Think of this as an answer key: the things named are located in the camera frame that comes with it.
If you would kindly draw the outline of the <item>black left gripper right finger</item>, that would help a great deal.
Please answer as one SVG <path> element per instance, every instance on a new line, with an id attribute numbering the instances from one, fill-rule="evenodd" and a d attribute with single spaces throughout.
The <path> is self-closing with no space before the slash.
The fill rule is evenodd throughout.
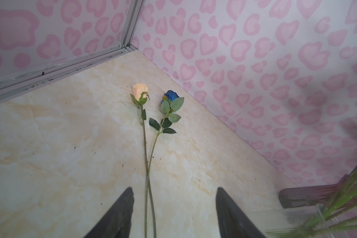
<path id="1" fill-rule="evenodd" d="M 216 211 L 221 238 L 265 238 L 222 187 L 217 188 Z"/>

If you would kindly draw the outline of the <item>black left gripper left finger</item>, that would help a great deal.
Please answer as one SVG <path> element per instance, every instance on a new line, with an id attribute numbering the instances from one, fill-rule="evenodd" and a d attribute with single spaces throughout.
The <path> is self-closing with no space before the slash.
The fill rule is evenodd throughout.
<path id="1" fill-rule="evenodd" d="M 129 238 L 134 193 L 128 187 L 84 238 Z"/>

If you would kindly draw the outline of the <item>purple ribbed glass vase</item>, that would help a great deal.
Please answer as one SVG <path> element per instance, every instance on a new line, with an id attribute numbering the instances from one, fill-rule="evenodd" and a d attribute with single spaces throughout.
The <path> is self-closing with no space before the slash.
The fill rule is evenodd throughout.
<path id="1" fill-rule="evenodd" d="M 325 205 L 348 178 L 349 175 L 345 174 L 335 184 L 286 188 L 279 192 L 279 201 L 283 208 L 314 206 L 319 203 Z"/>

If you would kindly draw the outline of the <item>pale pink white flower bunch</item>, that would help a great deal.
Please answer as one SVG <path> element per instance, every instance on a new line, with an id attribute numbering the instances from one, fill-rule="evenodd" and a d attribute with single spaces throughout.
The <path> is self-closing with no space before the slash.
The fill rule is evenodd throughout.
<path id="1" fill-rule="evenodd" d="M 267 238 L 316 238 L 357 230 L 357 165 L 342 187 L 327 201 L 314 205 L 315 214 L 293 228 L 271 229 Z"/>

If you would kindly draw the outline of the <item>peach rose stem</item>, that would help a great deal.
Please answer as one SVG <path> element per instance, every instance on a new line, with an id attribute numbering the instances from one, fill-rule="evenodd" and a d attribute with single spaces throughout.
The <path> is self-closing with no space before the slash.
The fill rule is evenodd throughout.
<path id="1" fill-rule="evenodd" d="M 151 214 L 152 214 L 152 228 L 153 228 L 153 237 L 157 237 L 157 226 L 156 226 L 156 214 L 154 208 L 153 195 L 151 191 L 151 182 L 149 178 L 149 160 L 147 158 L 147 140 L 146 140 L 146 110 L 144 109 L 144 105 L 149 99 L 148 94 L 148 86 L 145 83 L 137 83 L 132 87 L 131 98 L 134 104 L 137 106 L 138 111 L 137 115 L 142 126 L 143 132 L 143 157 L 144 157 L 144 165 L 145 165 L 145 189 L 144 189 L 144 237 L 148 237 L 148 204 L 151 205 Z"/>

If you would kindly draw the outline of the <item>aluminium frame profile left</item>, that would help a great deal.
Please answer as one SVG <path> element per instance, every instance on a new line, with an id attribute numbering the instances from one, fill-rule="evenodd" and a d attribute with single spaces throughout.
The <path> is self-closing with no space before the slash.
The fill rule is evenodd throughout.
<path id="1" fill-rule="evenodd" d="M 57 61 L 40 69 L 6 76 L 0 79 L 0 103 L 135 51 L 136 47 L 131 44 L 131 37 L 136 29 L 143 3 L 144 1 L 131 1 L 118 46 Z"/>

